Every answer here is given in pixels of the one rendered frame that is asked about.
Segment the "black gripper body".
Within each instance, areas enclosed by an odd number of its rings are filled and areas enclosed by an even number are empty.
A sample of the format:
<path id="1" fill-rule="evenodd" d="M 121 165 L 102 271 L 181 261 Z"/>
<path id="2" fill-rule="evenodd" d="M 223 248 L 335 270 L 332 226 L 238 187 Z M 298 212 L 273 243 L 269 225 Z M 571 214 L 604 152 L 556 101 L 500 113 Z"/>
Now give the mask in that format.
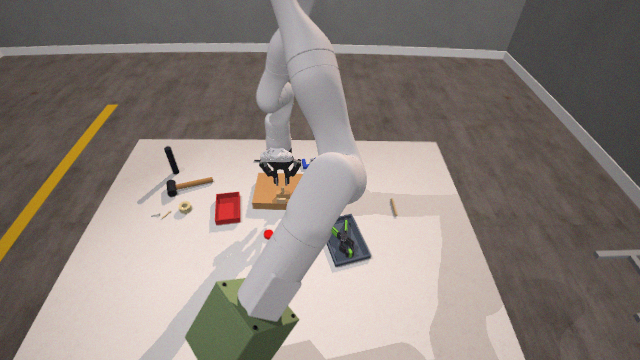
<path id="1" fill-rule="evenodd" d="M 292 147 L 291 147 L 291 149 L 289 150 L 289 152 L 291 152 L 291 153 L 292 153 Z M 294 162 L 294 160 L 292 160 L 291 162 L 286 162 L 287 168 L 288 168 L 288 167 L 289 167 L 293 162 Z M 267 163 L 268 163 L 268 164 L 273 168 L 273 164 L 274 164 L 274 162 L 267 162 Z M 278 165 L 277 165 L 277 170 L 283 170 L 283 167 L 282 167 L 282 163 L 283 163 L 283 162 L 277 162 L 277 163 L 278 163 Z"/>

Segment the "black spring clamp with green grips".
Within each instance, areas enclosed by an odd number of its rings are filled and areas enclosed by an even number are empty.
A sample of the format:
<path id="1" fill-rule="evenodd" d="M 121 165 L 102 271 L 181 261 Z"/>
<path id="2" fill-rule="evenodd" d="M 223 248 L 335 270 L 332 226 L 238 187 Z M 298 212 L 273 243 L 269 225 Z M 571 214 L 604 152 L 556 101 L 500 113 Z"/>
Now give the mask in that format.
<path id="1" fill-rule="evenodd" d="M 351 238 L 349 238 L 347 236 L 347 225 L 348 225 L 348 220 L 347 218 L 345 218 L 344 220 L 344 233 L 340 233 L 334 226 L 332 228 L 332 233 L 340 240 L 340 246 L 339 246 L 339 250 L 344 254 L 346 254 L 346 256 L 352 257 L 354 255 L 354 243 L 355 241 L 353 241 Z M 347 250 L 347 247 L 344 245 L 347 244 L 350 249 Z M 353 246 L 351 246 L 351 244 Z M 352 248 L 353 247 L 353 248 Z M 353 253 L 353 254 L 352 254 Z"/>

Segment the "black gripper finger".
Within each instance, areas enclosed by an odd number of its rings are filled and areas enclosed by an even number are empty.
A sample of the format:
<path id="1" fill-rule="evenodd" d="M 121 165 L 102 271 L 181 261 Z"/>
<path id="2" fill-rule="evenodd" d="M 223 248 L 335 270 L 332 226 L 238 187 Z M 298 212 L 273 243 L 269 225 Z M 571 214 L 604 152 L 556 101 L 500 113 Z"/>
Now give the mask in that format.
<path id="1" fill-rule="evenodd" d="M 278 183 L 279 183 L 279 181 L 278 181 L 278 173 L 277 173 L 277 165 L 278 165 L 278 163 L 277 163 L 277 162 L 274 162 L 274 165 L 273 165 L 273 171 L 272 171 L 272 170 L 270 169 L 270 167 L 267 165 L 267 162 L 263 162 L 263 161 L 261 161 L 261 159 L 260 159 L 260 163 L 259 163 L 259 166 L 260 166 L 260 167 L 261 167 L 261 169 L 265 172 L 265 174 L 266 174 L 268 177 L 270 177 L 270 176 L 272 176 L 272 177 L 273 177 L 273 179 L 274 179 L 274 184 L 276 184 L 276 186 L 278 186 Z"/>
<path id="2" fill-rule="evenodd" d="M 290 182 L 290 176 L 294 177 L 295 174 L 297 173 L 297 171 L 299 170 L 299 168 L 301 167 L 301 159 L 293 159 L 294 160 L 294 166 L 291 169 L 291 171 L 289 171 L 289 167 L 287 168 L 286 162 L 282 163 L 282 167 L 285 173 L 285 186 L 287 186 Z M 288 171 L 287 171 L 288 170 Z"/>

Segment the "light wooden board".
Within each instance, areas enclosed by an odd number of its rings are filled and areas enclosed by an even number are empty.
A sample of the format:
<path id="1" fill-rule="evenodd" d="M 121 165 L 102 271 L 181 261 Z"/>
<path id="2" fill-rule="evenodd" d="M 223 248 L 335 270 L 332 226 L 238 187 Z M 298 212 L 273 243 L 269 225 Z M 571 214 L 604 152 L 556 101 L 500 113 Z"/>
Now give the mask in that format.
<path id="1" fill-rule="evenodd" d="M 276 192 L 281 191 L 281 187 L 284 186 L 284 190 L 290 190 L 291 197 L 302 175 L 295 174 L 294 177 L 290 176 L 290 182 L 285 186 L 285 173 L 278 173 L 279 183 L 276 186 L 272 176 L 268 177 L 265 173 L 258 173 L 252 200 L 253 209 L 286 210 L 289 199 L 277 198 Z"/>

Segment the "tan hollow cylinder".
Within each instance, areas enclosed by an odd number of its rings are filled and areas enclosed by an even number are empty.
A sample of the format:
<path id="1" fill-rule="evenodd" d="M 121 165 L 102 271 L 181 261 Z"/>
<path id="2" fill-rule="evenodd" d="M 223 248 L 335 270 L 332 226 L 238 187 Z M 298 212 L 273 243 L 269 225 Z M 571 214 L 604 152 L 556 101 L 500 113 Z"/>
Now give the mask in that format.
<path id="1" fill-rule="evenodd" d="M 187 207 L 187 206 L 188 206 L 188 207 Z M 186 208 L 186 207 L 187 207 L 187 208 Z M 181 202 L 181 203 L 179 204 L 178 208 L 179 208 L 179 210 L 180 210 L 180 212 L 181 212 L 182 214 L 187 214 L 187 213 L 189 213 L 189 212 L 192 210 L 191 203 L 190 203 L 190 202 L 188 202 L 188 201 L 183 201 L 183 202 Z"/>

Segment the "wooden-handled black mallet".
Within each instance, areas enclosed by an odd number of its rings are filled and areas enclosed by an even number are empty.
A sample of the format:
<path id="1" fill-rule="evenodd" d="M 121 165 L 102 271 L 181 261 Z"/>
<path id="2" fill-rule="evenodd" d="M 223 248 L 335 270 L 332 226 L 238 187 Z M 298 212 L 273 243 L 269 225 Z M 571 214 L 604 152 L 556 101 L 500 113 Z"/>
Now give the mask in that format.
<path id="1" fill-rule="evenodd" d="M 190 182 L 185 182 L 185 183 L 181 183 L 181 184 L 176 184 L 175 180 L 168 180 L 166 182 L 167 194 L 170 197 L 174 197 L 174 196 L 177 195 L 177 190 L 179 190 L 179 189 L 188 188 L 188 187 L 197 186 L 197 185 L 202 185 L 202 184 L 204 184 L 202 179 L 195 180 L 195 181 L 190 181 Z"/>

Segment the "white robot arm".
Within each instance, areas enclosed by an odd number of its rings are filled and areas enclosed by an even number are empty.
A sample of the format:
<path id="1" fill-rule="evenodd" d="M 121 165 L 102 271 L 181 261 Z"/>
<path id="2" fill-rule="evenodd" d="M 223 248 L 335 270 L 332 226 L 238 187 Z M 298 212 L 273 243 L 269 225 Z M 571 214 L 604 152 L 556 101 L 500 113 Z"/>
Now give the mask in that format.
<path id="1" fill-rule="evenodd" d="M 270 1 L 279 28 L 268 45 L 256 92 L 259 108 L 268 113 L 267 151 L 261 161 L 293 160 L 289 120 L 294 95 L 318 150 L 238 290 L 249 316 L 277 322 L 345 207 L 363 195 L 367 174 L 350 127 L 334 49 L 310 19 L 316 0 Z"/>

